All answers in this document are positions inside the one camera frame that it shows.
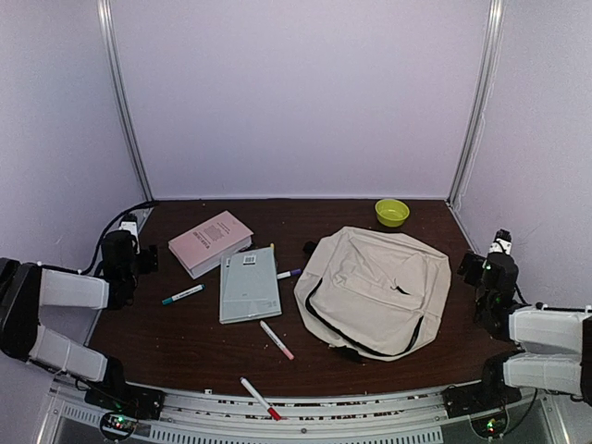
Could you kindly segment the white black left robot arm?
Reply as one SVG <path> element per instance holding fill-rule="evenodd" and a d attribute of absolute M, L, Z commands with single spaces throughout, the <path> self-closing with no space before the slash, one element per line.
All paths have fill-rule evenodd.
<path fill-rule="evenodd" d="M 139 247 L 127 229 L 107 233 L 99 242 L 99 274 L 42 263 L 1 259 L 1 352 L 84 381 L 118 402 L 134 396 L 123 364 L 43 325 L 43 306 L 119 310 L 133 302 L 139 277 L 158 270 L 157 247 Z"/>

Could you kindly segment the beige canvas backpack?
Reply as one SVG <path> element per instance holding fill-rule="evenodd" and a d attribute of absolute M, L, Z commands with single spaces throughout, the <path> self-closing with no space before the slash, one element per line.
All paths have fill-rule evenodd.
<path fill-rule="evenodd" d="M 403 233 L 344 227 L 317 243 L 294 297 L 329 346 L 393 362 L 437 338 L 450 282 L 445 253 Z"/>

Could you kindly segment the lime green bowl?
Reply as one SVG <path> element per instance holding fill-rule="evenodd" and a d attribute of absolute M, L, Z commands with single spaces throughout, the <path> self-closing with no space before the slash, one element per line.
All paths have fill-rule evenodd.
<path fill-rule="evenodd" d="M 394 199 L 382 199 L 376 202 L 375 212 L 377 221 L 389 228 L 402 226 L 411 213 L 406 203 Z"/>

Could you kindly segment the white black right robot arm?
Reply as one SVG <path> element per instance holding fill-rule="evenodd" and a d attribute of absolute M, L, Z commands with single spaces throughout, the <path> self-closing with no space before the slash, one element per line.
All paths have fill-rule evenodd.
<path fill-rule="evenodd" d="M 469 252 L 458 269 L 475 289 L 474 321 L 491 338 L 516 346 L 486 360 L 472 398 L 482 405 L 512 402 L 521 388 L 591 402 L 591 307 L 529 304 L 519 290 L 512 235 L 499 229 L 485 256 Z"/>

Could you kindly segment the right aluminium frame post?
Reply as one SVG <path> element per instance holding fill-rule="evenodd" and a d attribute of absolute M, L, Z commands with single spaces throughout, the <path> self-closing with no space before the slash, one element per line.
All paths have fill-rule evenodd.
<path fill-rule="evenodd" d="M 490 94 L 498 60 L 505 4 L 506 2 L 503 0 L 491 0 L 489 2 L 487 27 L 473 105 L 448 197 L 448 204 L 452 209 L 457 209 L 461 205 L 463 187 L 468 182 L 472 163 L 474 162 L 487 99 Z"/>

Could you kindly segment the teal capped marker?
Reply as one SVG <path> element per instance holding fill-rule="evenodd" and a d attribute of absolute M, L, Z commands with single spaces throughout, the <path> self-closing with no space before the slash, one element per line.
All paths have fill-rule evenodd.
<path fill-rule="evenodd" d="M 164 306 L 170 305 L 170 304 L 172 304 L 174 302 L 177 302 L 177 301 L 180 301 L 182 299 L 185 299 L 185 298 L 187 298 L 189 296 L 192 296 L 193 294 L 196 294 L 196 293 L 198 293 L 198 292 L 200 292 L 200 291 L 202 291 L 204 289 L 205 289 L 205 285 L 204 284 L 198 284 L 198 285 L 196 285 L 194 287 L 191 287 L 191 288 L 189 288 L 187 290 L 181 291 L 181 292 L 179 292 L 177 294 L 174 294 L 174 295 L 172 295 L 172 296 L 170 296 L 170 297 L 162 300 L 162 304 Z"/>

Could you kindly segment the purple capped marker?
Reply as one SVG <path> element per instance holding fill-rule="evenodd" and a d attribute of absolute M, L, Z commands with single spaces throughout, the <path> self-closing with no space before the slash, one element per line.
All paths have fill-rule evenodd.
<path fill-rule="evenodd" d="M 302 273 L 301 269 L 292 269 L 289 271 L 284 271 L 284 272 L 280 272 L 277 274 L 277 279 L 281 280 L 284 278 L 292 278 L 292 277 L 296 277 L 299 276 Z"/>

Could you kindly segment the metal front table rail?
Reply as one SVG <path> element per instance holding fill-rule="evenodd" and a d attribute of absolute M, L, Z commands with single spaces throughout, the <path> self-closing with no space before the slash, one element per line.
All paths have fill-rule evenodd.
<path fill-rule="evenodd" d="M 545 391 L 482 413 L 452 417 L 442 387 L 389 394 L 269 398 L 170 389 L 156 420 L 132 422 L 126 443 L 570 443 Z"/>

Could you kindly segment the light blue notebook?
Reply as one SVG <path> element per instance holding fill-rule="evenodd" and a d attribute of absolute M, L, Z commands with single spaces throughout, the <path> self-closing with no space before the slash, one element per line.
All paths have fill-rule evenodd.
<path fill-rule="evenodd" d="M 227 325 L 281 315 L 277 274 L 269 247 L 224 256 L 219 322 Z"/>

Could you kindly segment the left aluminium frame post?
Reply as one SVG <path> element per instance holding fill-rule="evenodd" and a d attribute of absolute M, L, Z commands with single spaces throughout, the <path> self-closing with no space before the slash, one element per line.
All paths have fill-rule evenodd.
<path fill-rule="evenodd" d="M 115 94 L 117 115 L 122 129 L 124 142 L 129 153 L 132 170 L 139 182 L 143 199 L 145 201 L 152 201 L 154 195 L 142 160 L 142 154 L 133 126 L 129 101 L 125 90 L 123 73 L 117 50 L 117 38 L 112 16 L 111 1 L 98 0 L 96 4 L 99 26 L 103 37 L 110 78 Z"/>

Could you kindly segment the red capped marker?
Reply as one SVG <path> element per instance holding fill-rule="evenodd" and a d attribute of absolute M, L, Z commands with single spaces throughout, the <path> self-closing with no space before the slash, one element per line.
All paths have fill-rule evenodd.
<path fill-rule="evenodd" d="M 275 421 L 280 421 L 282 419 L 282 416 L 277 410 L 259 393 L 246 377 L 242 376 L 240 378 L 240 383 Z"/>

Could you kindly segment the pink capped marker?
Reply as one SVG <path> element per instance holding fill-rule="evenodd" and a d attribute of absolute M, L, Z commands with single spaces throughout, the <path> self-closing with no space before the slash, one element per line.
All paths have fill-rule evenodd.
<path fill-rule="evenodd" d="M 272 328 L 263 320 L 259 322 L 260 327 L 266 333 L 266 335 L 275 343 L 275 345 L 282 351 L 282 353 L 290 360 L 293 361 L 295 356 L 290 349 L 284 344 L 279 336 L 272 330 Z"/>

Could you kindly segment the pink thick book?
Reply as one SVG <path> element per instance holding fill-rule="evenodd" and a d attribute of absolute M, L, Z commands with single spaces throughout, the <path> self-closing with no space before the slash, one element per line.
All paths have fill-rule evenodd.
<path fill-rule="evenodd" d="M 192 279 L 221 263 L 223 255 L 252 244 L 253 231 L 229 211 L 214 216 L 168 242 L 168 249 Z"/>

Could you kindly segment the aluminium frame post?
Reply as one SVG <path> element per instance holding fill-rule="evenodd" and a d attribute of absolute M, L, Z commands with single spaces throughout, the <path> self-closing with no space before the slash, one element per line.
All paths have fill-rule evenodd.
<path fill-rule="evenodd" d="M 123 73 L 117 50 L 117 38 L 112 16 L 111 1 L 98 0 L 96 4 L 99 26 L 103 37 L 110 78 L 115 94 L 117 115 L 122 129 L 124 142 L 129 153 L 132 170 L 139 182 L 143 199 L 145 201 L 152 201 L 154 195 L 142 160 L 142 154 L 133 126 L 129 101 L 125 90 Z"/>
<path fill-rule="evenodd" d="M 489 2 L 487 27 L 473 105 L 448 197 L 448 204 L 452 209 L 457 209 L 461 205 L 463 187 L 468 182 L 472 163 L 474 162 L 487 99 L 490 94 L 498 60 L 505 4 L 506 2 L 503 0 L 491 0 Z"/>

